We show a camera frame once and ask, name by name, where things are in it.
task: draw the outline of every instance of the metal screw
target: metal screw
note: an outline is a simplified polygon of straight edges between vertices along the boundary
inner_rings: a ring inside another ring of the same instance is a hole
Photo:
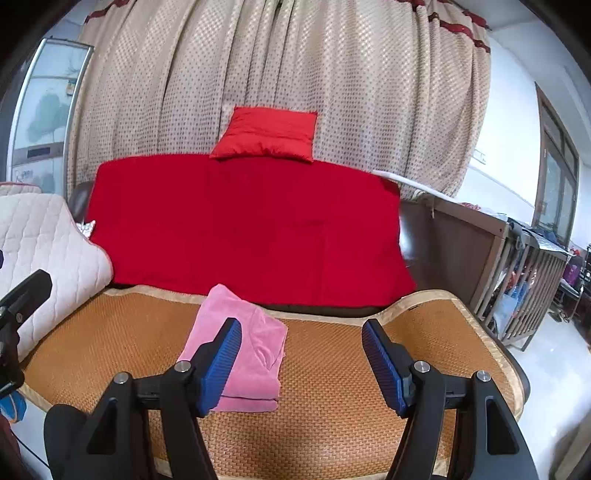
[[[491,374],[489,372],[487,372],[486,370],[479,370],[478,372],[476,372],[476,377],[481,382],[489,382],[489,381],[491,381],[491,378],[492,378]]]
[[[426,374],[429,370],[431,370],[431,365],[429,365],[427,362],[423,362],[422,360],[419,360],[418,362],[414,363],[414,369],[417,372],[421,372],[422,374]]]
[[[119,372],[113,377],[113,382],[123,385],[129,380],[129,374],[127,372]]]
[[[180,362],[176,362],[174,364],[174,369],[177,372],[185,373],[185,372],[188,372],[190,368],[191,368],[191,362],[189,362],[188,360],[181,360]]]

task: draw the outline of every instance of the red blanket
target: red blanket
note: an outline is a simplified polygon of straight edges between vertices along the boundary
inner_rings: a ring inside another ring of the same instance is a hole
[[[396,185],[321,161],[154,155],[103,163],[86,221],[116,283],[260,304],[386,306],[415,286]]]

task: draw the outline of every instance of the white floor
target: white floor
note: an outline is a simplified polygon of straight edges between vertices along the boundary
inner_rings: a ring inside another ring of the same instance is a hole
[[[548,480],[555,459],[562,458],[568,440],[591,411],[591,354],[572,323],[546,316],[525,352],[511,348],[531,383],[519,426],[540,480]],[[51,480],[43,443],[45,414],[28,403],[25,419],[12,430],[38,457],[21,451],[38,477]]]

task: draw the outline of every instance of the curtain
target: curtain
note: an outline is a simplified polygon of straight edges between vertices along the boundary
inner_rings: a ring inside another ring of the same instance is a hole
[[[115,0],[79,40],[69,190],[114,158],[209,152],[261,105],[317,111],[318,160],[453,196],[488,100],[485,22],[449,0]]]

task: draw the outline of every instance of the woven bamboo mat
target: woven bamboo mat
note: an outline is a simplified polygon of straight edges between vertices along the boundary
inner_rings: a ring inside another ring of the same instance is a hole
[[[23,393],[45,409],[68,403],[91,411],[118,371],[143,377],[172,365],[201,301],[147,287],[99,295],[33,352]],[[199,421],[216,472],[269,480],[386,472],[405,420],[386,407],[363,353],[365,319],[272,314],[288,326],[280,406],[272,413],[212,413]],[[377,318],[413,358],[443,373],[469,377],[488,370],[511,410],[521,413],[523,394],[515,372],[455,297],[419,292]],[[166,472],[158,412],[150,413],[150,422],[157,465]],[[453,430],[454,412],[448,411],[435,468],[440,475],[447,471]]]

